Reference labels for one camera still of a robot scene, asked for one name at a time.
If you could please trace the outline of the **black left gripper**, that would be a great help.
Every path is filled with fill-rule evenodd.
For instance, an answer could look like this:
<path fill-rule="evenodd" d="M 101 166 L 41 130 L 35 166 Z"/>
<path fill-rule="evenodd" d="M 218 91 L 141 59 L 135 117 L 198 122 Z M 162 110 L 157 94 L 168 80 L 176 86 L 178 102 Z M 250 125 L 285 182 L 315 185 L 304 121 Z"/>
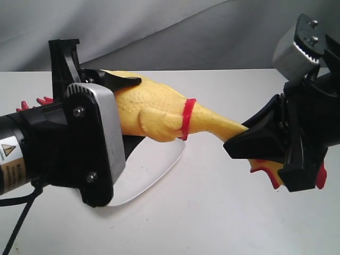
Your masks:
<path fill-rule="evenodd" d="M 52 65 L 52 102 L 61 103 L 73 94 L 86 94 L 94 102 L 97 117 L 90 124 L 98 124 L 99 130 L 105 136 L 106 88 L 121 90 L 137 86 L 141 83 L 138 77 L 122 77 L 107 71 L 85 70 L 80 68 L 77 45 L 79 39 L 56 39 L 48 42 L 50 61 Z"/>

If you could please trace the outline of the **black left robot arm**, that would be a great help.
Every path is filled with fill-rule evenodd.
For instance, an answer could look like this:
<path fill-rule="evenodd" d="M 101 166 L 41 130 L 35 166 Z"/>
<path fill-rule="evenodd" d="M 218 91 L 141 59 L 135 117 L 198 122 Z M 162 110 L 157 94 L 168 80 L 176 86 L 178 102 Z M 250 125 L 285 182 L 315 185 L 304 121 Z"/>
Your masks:
<path fill-rule="evenodd" d="M 49 41 L 53 100 L 1 117 L 1 193 L 26 183 L 79 190 L 108 204 L 126 155 L 114 93 L 140 78 L 82 69 L 78 39 Z"/>

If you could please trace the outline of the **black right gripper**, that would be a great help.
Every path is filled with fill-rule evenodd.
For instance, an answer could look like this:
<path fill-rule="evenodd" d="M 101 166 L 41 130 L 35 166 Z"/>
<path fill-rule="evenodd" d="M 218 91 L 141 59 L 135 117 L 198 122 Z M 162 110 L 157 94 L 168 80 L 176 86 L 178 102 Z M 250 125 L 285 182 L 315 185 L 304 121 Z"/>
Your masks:
<path fill-rule="evenodd" d="M 320 64 L 302 79 L 286 81 L 284 94 L 295 106 L 298 129 L 315 147 L 339 144 L 339 43 L 326 34 Z M 274 95 L 242 125 L 248 129 L 223 144 L 233 159 L 284 161 L 290 144 L 287 101 Z M 289 192 L 323 188 L 323 166 L 318 169 L 288 169 L 278 176 Z"/>

